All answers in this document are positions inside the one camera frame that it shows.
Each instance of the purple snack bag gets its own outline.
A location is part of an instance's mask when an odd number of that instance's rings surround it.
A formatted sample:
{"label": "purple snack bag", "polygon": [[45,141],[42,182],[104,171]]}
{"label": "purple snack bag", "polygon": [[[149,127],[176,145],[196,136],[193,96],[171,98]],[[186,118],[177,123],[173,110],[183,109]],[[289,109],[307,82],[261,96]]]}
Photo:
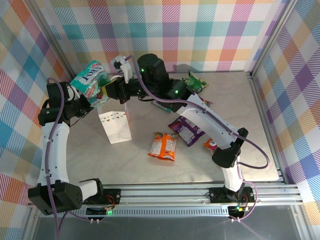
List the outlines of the purple snack bag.
{"label": "purple snack bag", "polygon": [[186,141],[188,147],[192,146],[202,135],[205,134],[200,127],[184,116],[178,117],[168,126]]}

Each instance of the white cable clip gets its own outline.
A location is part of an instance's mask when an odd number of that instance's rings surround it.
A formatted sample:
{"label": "white cable clip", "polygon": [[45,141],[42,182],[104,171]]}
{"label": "white cable clip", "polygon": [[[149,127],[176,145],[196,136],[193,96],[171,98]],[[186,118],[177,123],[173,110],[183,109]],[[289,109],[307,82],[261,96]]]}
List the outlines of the white cable clip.
{"label": "white cable clip", "polygon": [[45,141],[46,141],[47,143],[48,143],[48,142],[51,142],[51,143],[52,143],[54,140],[47,138]]}

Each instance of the gray floor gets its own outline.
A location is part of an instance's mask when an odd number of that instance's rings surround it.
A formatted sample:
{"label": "gray floor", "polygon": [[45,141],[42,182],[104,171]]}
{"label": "gray floor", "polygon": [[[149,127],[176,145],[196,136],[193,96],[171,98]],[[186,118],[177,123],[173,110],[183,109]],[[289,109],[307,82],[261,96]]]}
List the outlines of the gray floor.
{"label": "gray floor", "polygon": [[[209,83],[199,95],[213,102],[211,109],[237,128],[245,127],[248,138],[257,143],[272,159],[260,121],[251,87],[244,72],[202,73]],[[171,74],[172,78],[187,74]],[[67,171],[71,183],[100,178],[104,184],[203,182],[224,180],[221,169],[211,160],[203,146],[206,134],[193,146],[187,147],[178,138],[175,162],[148,156],[153,132],[172,133],[168,124],[178,115],[167,113],[150,102],[136,98],[128,102],[131,141],[110,144],[96,110],[71,127],[67,143]],[[245,143],[241,161],[256,166],[265,164],[265,158]],[[278,179],[275,164],[264,170],[241,168],[248,181]]]}
{"label": "gray floor", "polygon": [[[61,240],[299,240],[289,206],[258,206],[241,223],[227,217],[111,217],[97,225],[68,215]],[[53,217],[40,217],[33,240],[55,238]]]}

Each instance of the metal frame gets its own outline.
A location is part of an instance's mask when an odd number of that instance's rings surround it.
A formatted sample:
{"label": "metal frame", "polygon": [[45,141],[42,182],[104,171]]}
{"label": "metal frame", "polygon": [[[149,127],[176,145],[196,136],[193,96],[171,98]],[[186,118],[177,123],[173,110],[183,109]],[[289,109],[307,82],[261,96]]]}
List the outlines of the metal frame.
{"label": "metal frame", "polygon": [[[34,0],[24,0],[31,14],[39,24],[43,34],[50,46],[60,60],[68,77],[72,79],[75,73],[57,42],[51,28],[48,26],[38,5]],[[305,214],[303,201],[298,187],[295,184],[287,184],[288,178],[284,173],[280,155],[274,142],[273,134],[268,124],[266,111],[262,104],[255,77],[259,69],[265,63],[273,45],[277,41],[291,12],[299,0],[288,0],[270,37],[264,46],[258,61],[253,67],[252,74],[248,73],[248,80],[258,108],[260,119],[266,134],[266,138],[275,161],[279,180],[272,182],[256,182],[258,189],[257,206],[290,205],[301,239],[314,239],[315,235]],[[104,188],[120,188],[120,204],[108,217],[185,217],[185,216],[228,216],[228,206],[235,206],[236,203],[210,203],[205,197],[209,188],[223,187],[223,182],[201,182],[201,183],[171,183],[171,184],[130,184],[130,185],[105,185]],[[86,216],[87,206],[73,211],[79,216]],[[52,215],[43,215],[35,206],[30,205],[23,219],[22,231],[19,239],[32,239],[39,218],[53,218]]]}
{"label": "metal frame", "polygon": [[289,16],[291,15],[292,11],[295,9],[297,3],[299,0],[287,0],[287,3],[285,4],[281,15],[279,16],[269,38],[266,41],[266,44],[264,45],[260,56],[258,57],[258,60],[256,61],[253,69],[252,69],[252,78],[255,79],[257,73],[259,72],[259,69],[264,65],[266,62],[268,55],[278,40],[278,37],[280,33],[282,32],[282,29],[284,28]]}
{"label": "metal frame", "polygon": [[32,16],[34,17],[36,23],[39,25],[43,35],[47,39],[49,45],[51,46],[53,52],[55,53],[56,57],[60,61],[62,67],[64,68],[65,73],[72,80],[76,73],[74,72],[73,68],[71,67],[67,57],[65,56],[64,52],[62,51],[54,33],[52,32],[50,26],[48,25],[46,19],[41,13],[41,10],[38,4],[34,0],[24,0],[24,3],[29,8]]}
{"label": "metal frame", "polygon": [[277,167],[278,170],[281,171],[281,176],[282,176],[284,182],[286,184],[288,184],[289,183],[289,179],[288,179],[288,177],[286,175],[285,167],[284,167],[284,165],[283,165],[283,163],[281,161],[281,157],[280,157],[277,145],[276,145],[275,140],[274,140],[275,138],[273,136],[273,132],[272,132],[270,124],[268,122],[268,117],[267,117],[267,113],[266,113],[267,111],[265,110],[265,107],[263,105],[261,96],[260,96],[259,91],[258,91],[257,84],[252,79],[250,73],[247,73],[247,78],[249,80],[249,84],[250,84],[250,87],[251,87],[251,90],[252,90],[252,94],[254,96],[254,101],[255,101],[256,107],[258,108],[258,112],[259,112],[259,115],[260,115],[260,120],[261,120],[261,123],[262,123],[262,127],[264,129],[264,133],[265,133],[265,136],[266,136],[266,139],[267,139],[267,142],[268,142],[272,157],[274,159],[275,166]]}

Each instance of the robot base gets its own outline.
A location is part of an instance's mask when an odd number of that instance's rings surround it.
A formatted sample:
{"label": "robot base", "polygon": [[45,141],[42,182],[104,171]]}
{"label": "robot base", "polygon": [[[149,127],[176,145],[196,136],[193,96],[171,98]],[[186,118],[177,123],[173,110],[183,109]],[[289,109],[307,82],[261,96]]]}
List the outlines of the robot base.
{"label": "robot base", "polygon": [[238,192],[226,191],[224,187],[211,187],[209,188],[210,193],[210,202],[212,204],[220,204],[220,203],[240,203],[246,204],[254,203],[255,196],[251,187],[246,186]]}

